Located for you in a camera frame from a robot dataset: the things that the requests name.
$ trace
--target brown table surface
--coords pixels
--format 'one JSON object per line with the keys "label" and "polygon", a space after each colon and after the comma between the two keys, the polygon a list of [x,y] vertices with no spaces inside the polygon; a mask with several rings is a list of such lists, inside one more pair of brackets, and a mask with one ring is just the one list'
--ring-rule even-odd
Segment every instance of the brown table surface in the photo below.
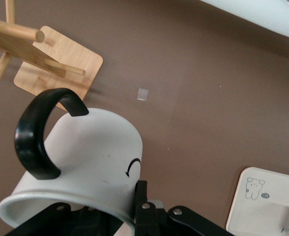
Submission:
{"label": "brown table surface", "polygon": [[[289,174],[289,38],[197,0],[17,0],[16,14],[103,57],[84,102],[138,129],[141,179],[166,208],[225,227],[244,168]],[[13,84],[20,64],[0,83],[0,201],[24,172],[13,134],[34,96]],[[54,110],[47,132],[63,114]],[[0,235],[9,229],[0,220]]]}

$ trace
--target white sticker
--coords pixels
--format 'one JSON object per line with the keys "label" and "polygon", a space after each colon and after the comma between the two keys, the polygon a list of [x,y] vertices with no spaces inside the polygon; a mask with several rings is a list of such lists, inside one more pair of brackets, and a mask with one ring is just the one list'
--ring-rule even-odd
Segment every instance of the white sticker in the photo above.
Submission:
{"label": "white sticker", "polygon": [[138,100],[140,101],[146,101],[147,97],[148,97],[148,90],[145,88],[139,88],[139,92],[138,92]]}

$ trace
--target bear drawing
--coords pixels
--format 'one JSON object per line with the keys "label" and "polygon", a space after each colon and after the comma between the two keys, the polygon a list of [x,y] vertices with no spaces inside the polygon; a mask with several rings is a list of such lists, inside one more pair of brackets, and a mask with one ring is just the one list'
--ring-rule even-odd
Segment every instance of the bear drawing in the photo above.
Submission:
{"label": "bear drawing", "polygon": [[256,200],[259,196],[259,191],[262,189],[263,185],[264,185],[263,180],[255,178],[247,178],[246,198]]}

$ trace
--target black oval logo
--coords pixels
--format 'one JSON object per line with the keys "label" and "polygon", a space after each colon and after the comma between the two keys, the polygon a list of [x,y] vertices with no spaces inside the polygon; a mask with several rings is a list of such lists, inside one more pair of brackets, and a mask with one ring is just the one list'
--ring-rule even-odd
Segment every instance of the black oval logo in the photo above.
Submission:
{"label": "black oval logo", "polygon": [[263,198],[269,198],[270,197],[270,195],[268,194],[268,193],[262,193],[261,194],[261,197],[263,197]]}

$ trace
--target black curved line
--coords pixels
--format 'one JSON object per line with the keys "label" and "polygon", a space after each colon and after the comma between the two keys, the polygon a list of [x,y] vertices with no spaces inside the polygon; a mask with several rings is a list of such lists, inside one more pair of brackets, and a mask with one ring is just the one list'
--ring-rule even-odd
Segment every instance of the black curved line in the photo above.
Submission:
{"label": "black curved line", "polygon": [[135,158],[135,159],[133,159],[131,162],[130,162],[130,164],[129,164],[129,166],[128,166],[128,170],[127,170],[127,172],[126,172],[126,175],[129,177],[129,171],[130,171],[130,169],[131,169],[131,166],[134,164],[134,162],[140,162],[140,165],[141,165],[141,160],[139,159],[139,158]]}

